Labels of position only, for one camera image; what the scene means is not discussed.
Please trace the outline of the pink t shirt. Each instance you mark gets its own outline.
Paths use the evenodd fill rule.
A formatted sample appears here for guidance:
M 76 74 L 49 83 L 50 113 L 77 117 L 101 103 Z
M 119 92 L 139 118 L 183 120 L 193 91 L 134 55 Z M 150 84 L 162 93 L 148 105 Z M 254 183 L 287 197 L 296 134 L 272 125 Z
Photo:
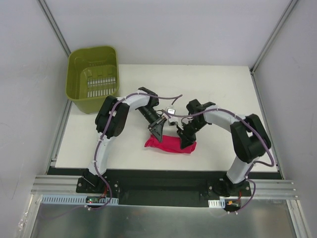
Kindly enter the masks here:
M 162 142 L 159 142 L 153 135 L 145 142 L 144 147 L 157 148 L 164 152 L 174 154 L 191 154 L 196 149 L 197 143 L 181 149 L 181 141 L 179 137 L 164 135 Z

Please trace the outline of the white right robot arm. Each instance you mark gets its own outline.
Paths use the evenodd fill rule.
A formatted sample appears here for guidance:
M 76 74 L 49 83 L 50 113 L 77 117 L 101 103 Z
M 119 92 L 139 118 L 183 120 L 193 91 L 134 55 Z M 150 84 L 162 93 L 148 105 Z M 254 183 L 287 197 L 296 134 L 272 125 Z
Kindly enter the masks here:
M 207 124 L 215 124 L 231 133 L 236 157 L 223 179 L 212 185 L 212 190 L 219 196 L 235 195 L 246 182 L 256 160 L 271 148 L 270 139 L 259 116 L 239 116 L 212 102 L 201 104 L 197 99 L 190 101 L 186 108 L 191 119 L 187 123 L 180 122 L 177 126 L 182 149 L 193 145 L 196 142 L 196 133 Z

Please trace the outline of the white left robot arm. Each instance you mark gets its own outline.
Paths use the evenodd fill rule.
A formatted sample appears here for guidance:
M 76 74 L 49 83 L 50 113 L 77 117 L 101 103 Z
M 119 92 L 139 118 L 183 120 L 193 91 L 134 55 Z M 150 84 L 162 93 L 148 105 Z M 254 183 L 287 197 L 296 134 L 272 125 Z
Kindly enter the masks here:
M 122 133 L 130 111 L 138 110 L 148 121 L 149 132 L 158 142 L 162 142 L 166 118 L 154 110 L 159 105 L 159 99 L 156 93 L 145 87 L 123 98 L 106 97 L 95 119 L 99 139 L 94 157 L 78 180 L 77 193 L 101 193 L 107 188 L 103 175 L 107 170 L 110 150 L 115 139 Z

